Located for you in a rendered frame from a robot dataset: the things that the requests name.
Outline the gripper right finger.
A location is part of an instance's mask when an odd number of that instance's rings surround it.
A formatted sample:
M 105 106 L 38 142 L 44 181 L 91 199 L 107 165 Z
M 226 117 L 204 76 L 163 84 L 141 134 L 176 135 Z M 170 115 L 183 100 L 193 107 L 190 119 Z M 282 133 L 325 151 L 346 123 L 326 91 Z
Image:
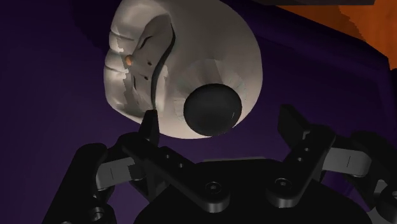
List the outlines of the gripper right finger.
M 397 224 L 397 150 L 386 139 L 367 131 L 339 136 L 286 104 L 277 129 L 291 151 L 267 182 L 275 224 Z M 324 171 L 343 174 L 371 211 L 324 186 Z

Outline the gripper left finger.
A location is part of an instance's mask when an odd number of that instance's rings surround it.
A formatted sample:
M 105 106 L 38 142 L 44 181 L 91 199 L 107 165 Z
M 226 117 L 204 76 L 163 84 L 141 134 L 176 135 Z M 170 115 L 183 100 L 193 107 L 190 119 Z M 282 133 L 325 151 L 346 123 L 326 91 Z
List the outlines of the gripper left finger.
M 199 211 L 224 211 L 230 203 L 224 181 L 158 147 L 159 137 L 157 111 L 149 110 L 139 130 L 120 136 L 111 149 L 102 143 L 79 148 L 42 224 L 117 224 L 108 200 L 115 185 L 129 181 L 150 202 L 171 188 Z

